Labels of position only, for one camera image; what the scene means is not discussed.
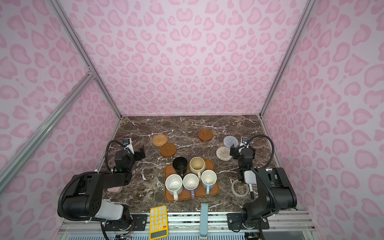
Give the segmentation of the multicolour braided coaster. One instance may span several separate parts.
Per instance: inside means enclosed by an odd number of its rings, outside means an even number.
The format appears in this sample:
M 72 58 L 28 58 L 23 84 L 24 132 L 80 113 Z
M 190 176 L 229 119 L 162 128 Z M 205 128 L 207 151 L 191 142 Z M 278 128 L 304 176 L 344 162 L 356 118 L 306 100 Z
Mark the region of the multicolour braided coaster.
M 229 161 L 232 159 L 232 156 L 230 155 L 230 149 L 227 147 L 219 147 L 216 150 L 216 156 L 221 161 Z

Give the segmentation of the grey round coaster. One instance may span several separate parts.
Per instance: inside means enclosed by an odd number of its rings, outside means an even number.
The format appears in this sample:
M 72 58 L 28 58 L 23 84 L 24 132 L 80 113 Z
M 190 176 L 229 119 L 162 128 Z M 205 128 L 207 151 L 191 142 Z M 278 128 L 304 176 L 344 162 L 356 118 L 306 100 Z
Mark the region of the grey round coaster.
M 234 136 L 226 136 L 226 137 L 224 137 L 224 139 L 223 139 L 223 143 L 224 143 L 225 147 L 227 147 L 227 148 L 229 148 L 229 149 L 230 149 L 231 147 L 236 148 L 236 147 L 239 146 L 239 141 L 238 141 L 238 139 L 237 139 L 236 137 L 234 137 Z

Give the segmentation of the woven rattan coaster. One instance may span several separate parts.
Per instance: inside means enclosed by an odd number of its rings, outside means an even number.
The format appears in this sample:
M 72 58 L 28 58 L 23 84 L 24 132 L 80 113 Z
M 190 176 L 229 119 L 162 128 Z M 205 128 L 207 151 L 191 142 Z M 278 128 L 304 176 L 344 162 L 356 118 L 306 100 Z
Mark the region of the woven rattan coaster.
M 168 142 L 168 137 L 166 135 L 163 135 L 163 134 L 158 134 L 158 135 L 154 136 L 154 138 L 153 138 L 153 144 L 156 147 L 162 147 L 167 142 Z

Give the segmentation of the dark wooden coaster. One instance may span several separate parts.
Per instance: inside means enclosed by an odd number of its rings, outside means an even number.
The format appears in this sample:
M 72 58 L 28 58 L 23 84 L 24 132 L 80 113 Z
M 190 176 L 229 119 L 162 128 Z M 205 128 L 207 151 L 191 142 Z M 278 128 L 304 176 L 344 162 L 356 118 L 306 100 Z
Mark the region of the dark wooden coaster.
M 166 158 L 174 156 L 177 152 L 177 146 L 173 143 L 166 143 L 161 147 L 161 155 Z

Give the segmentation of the brown wooden coaster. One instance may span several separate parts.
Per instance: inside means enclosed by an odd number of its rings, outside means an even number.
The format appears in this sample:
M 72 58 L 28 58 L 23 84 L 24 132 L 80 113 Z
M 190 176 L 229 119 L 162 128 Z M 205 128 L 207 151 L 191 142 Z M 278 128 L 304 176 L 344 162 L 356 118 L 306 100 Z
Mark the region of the brown wooden coaster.
M 212 130 L 209 130 L 209 129 L 202 129 L 198 133 L 199 139 L 204 142 L 210 141 L 213 138 L 213 136 L 214 136 L 214 133 L 212 132 Z

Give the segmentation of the white mug blue handle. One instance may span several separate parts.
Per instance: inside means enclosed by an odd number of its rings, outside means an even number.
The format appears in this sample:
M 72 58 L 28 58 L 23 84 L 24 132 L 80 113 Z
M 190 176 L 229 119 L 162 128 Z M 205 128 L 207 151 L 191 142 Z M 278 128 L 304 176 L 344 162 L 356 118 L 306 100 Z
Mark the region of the white mug blue handle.
M 206 189 L 206 195 L 209 195 L 217 183 L 217 175 L 213 170 L 205 170 L 201 175 L 201 181 Z

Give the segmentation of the cream yellow mug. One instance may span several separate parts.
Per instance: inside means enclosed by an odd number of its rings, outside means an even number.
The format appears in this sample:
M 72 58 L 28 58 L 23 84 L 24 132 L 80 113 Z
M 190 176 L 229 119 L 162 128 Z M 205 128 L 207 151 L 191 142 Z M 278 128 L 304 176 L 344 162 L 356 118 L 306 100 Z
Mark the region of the cream yellow mug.
M 201 180 L 201 175 L 206 170 L 206 162 L 200 157 L 194 157 L 189 162 L 189 169 L 191 173 L 197 175 Z

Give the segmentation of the black mug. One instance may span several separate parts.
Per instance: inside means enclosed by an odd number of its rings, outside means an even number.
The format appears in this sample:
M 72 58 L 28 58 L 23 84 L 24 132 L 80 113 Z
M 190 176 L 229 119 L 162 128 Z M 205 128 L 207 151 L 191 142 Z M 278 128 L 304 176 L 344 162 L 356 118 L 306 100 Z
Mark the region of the black mug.
M 173 168 L 183 179 L 188 170 L 188 160 L 184 157 L 177 157 L 173 160 Z

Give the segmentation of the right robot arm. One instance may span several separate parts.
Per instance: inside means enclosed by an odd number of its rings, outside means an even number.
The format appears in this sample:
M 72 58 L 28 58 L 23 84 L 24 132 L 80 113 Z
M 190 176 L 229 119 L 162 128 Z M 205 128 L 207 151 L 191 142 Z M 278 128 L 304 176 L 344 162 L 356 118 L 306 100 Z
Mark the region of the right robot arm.
M 231 146 L 230 156 L 238 161 L 238 181 L 249 186 L 251 202 L 241 210 L 243 225 L 260 225 L 267 217 L 297 206 L 296 193 L 283 168 L 256 168 L 254 150 Z

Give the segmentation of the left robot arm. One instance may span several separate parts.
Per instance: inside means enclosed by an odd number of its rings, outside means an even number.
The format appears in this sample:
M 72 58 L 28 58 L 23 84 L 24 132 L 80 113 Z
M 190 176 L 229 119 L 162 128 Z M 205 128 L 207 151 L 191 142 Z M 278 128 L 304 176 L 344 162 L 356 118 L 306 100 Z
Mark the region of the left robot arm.
M 135 163 L 145 157 L 144 148 L 133 154 L 121 150 L 115 154 L 114 171 L 85 172 L 73 176 L 59 197 L 58 215 L 70 221 L 122 222 L 130 226 L 129 209 L 103 201 L 103 191 L 127 186 Z

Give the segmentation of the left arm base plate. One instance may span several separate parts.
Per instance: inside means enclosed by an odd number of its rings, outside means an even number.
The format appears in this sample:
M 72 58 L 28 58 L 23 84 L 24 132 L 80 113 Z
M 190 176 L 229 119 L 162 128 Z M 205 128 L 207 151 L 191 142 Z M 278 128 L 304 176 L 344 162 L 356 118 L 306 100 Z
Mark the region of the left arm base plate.
M 147 225 L 147 215 L 137 214 L 123 216 L 120 220 L 107 221 L 106 232 L 144 231 Z

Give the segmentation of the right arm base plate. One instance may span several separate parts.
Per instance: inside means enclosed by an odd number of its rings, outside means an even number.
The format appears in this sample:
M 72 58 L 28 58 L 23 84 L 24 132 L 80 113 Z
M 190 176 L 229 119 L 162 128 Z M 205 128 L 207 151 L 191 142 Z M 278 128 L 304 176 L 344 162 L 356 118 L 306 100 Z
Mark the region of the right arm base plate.
M 229 230 L 235 232 L 240 230 L 259 230 L 259 224 L 261 224 L 262 230 L 270 228 L 268 220 L 246 220 L 246 217 L 241 213 L 228 213 L 227 223 Z

